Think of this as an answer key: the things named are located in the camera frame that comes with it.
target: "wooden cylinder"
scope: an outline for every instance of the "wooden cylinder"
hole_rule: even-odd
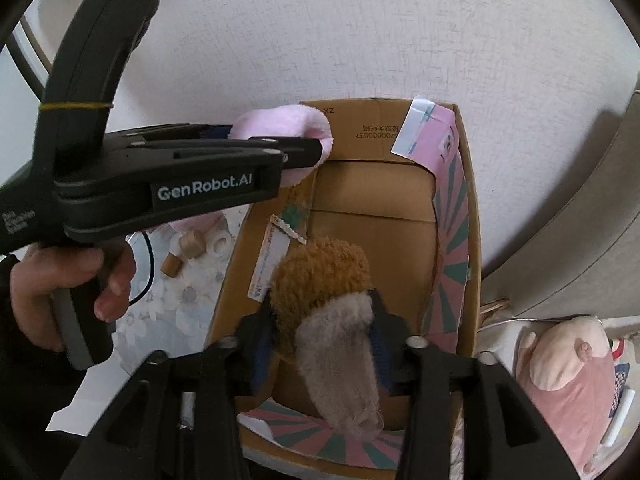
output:
[[[182,256],[191,260],[197,258],[207,250],[207,241],[200,231],[189,231],[180,238],[180,248],[182,250]]]
[[[180,272],[181,267],[182,260],[175,254],[168,253],[164,262],[162,262],[160,272],[169,278],[175,278],[178,275],[178,272]]]

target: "white label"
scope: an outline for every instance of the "white label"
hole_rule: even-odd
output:
[[[4,228],[6,233],[14,235],[18,231],[22,231],[28,227],[28,222],[36,216],[35,211],[24,211],[20,214],[16,214],[15,211],[9,211],[2,213],[2,221],[4,222]]]
[[[287,224],[282,218],[276,215],[271,215],[270,222],[274,224],[276,227],[279,227],[282,231],[284,231],[289,238],[293,238],[294,240],[299,241],[301,244],[306,245],[306,240],[300,236],[297,232],[295,232],[289,224]]]
[[[230,175],[228,178],[218,180],[212,178],[211,180],[194,180],[190,184],[184,184],[183,186],[161,186],[158,188],[156,195],[162,201],[177,200],[186,196],[196,195],[199,193],[209,193],[211,191],[218,191],[220,189],[227,189],[229,187],[248,186],[252,183],[253,175],[251,173],[243,173],[240,178],[236,178]]]
[[[262,301],[270,286],[273,271],[287,254],[289,235],[281,231],[273,222],[269,222],[262,238],[262,247],[255,264],[247,296],[251,300]]]
[[[429,101],[426,97],[416,96],[411,101],[411,107],[404,118],[402,128],[396,137],[391,148],[391,153],[400,156],[411,155],[414,150],[415,141],[418,139],[420,125],[424,121],[428,121],[431,113],[435,108],[435,103]]]

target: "yellow rubber band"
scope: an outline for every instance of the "yellow rubber band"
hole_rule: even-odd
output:
[[[113,108],[113,103],[43,103],[38,107],[41,112],[49,110],[101,110]]]

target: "pink plush toy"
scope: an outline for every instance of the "pink plush toy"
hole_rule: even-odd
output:
[[[516,379],[544,416],[578,472],[609,425],[615,370],[609,340],[595,317],[577,317],[520,341]]]
[[[327,160],[334,145],[329,121],[320,110],[305,105],[285,105],[269,110],[254,110],[245,113],[235,123],[229,139],[249,139],[251,137],[311,137],[322,144],[322,157],[312,168],[285,170],[280,187],[291,187],[300,183],[307,175]],[[197,229],[209,230],[220,218],[221,212],[206,213],[171,222],[170,226],[184,233]]]

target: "black sleeve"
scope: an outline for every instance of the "black sleeve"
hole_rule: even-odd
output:
[[[0,418],[6,426],[44,431],[51,415],[71,403],[85,372],[64,353],[34,346],[20,331],[11,307],[9,277],[18,262],[0,262]]]
[[[45,430],[85,372],[73,370],[64,353],[34,346],[18,328],[9,288],[17,262],[0,262],[0,478],[57,479],[81,438]]]

